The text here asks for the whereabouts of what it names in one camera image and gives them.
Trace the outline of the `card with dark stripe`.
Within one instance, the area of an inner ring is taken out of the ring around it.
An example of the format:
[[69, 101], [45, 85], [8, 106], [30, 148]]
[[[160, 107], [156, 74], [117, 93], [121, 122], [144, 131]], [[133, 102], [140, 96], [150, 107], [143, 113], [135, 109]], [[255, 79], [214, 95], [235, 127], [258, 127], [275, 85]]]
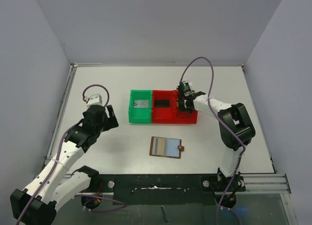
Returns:
[[166, 148], [166, 139], [155, 137], [153, 154], [163, 156], [165, 154], [165, 148]]

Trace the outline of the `brown leather card holder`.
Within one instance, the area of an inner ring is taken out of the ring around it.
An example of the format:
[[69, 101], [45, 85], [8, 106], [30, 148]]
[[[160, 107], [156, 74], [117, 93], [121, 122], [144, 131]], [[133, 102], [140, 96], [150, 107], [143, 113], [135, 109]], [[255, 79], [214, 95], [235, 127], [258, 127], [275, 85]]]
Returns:
[[185, 147], [182, 145], [181, 139], [175, 139], [175, 138], [165, 138], [166, 139], [166, 148], [165, 148], [165, 154], [163, 156], [160, 155], [154, 155], [154, 138], [156, 136], [151, 137], [151, 144], [150, 144], [150, 150], [149, 155], [150, 156], [156, 156], [156, 157], [165, 157], [165, 158], [174, 158], [174, 159], [180, 159], [181, 153], [184, 152]]

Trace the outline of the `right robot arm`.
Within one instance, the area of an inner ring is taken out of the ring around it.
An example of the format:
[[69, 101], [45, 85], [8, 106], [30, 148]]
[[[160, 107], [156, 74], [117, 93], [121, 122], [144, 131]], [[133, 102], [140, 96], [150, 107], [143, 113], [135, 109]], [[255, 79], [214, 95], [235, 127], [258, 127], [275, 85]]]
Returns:
[[244, 104], [230, 104], [212, 98], [204, 92], [195, 92], [189, 81], [179, 82], [177, 107], [180, 112], [202, 112], [214, 117], [219, 124], [220, 136], [226, 146], [223, 162], [218, 169], [217, 184], [222, 190], [234, 185], [242, 154], [255, 137], [255, 128]]

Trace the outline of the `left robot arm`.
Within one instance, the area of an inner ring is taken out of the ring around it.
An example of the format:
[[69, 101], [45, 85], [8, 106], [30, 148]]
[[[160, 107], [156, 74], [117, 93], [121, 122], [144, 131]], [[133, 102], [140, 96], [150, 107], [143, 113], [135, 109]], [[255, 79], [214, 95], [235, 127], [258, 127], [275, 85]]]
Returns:
[[97, 141], [102, 132], [118, 127], [113, 107], [91, 105], [83, 118], [62, 136], [56, 155], [24, 189], [10, 196], [17, 223], [50, 225], [57, 212], [78, 193], [96, 192], [99, 172], [82, 166], [65, 182], [63, 178], [73, 164]]

